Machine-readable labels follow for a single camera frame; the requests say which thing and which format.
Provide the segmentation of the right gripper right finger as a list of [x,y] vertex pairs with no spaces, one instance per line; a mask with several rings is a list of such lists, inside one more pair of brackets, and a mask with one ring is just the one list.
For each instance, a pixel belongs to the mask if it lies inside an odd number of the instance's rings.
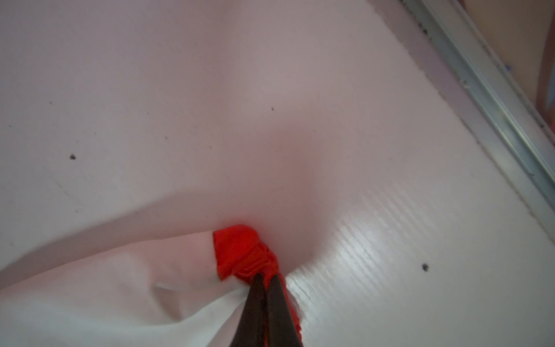
[[278,275],[273,276],[266,293],[267,345],[269,347],[302,347],[293,322],[286,293]]

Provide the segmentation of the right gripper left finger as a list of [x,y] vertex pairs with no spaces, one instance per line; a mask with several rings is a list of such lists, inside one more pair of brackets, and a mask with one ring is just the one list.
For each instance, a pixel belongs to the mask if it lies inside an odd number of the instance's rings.
[[230,347],[263,347],[265,344],[266,292],[262,274],[254,276]]

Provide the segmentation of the rainbow kids hooded jacket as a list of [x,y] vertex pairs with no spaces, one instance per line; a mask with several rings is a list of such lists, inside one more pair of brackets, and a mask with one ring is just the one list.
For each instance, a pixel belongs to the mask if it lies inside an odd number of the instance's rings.
[[245,225],[141,241],[1,291],[3,346],[230,346],[254,276],[277,257]]

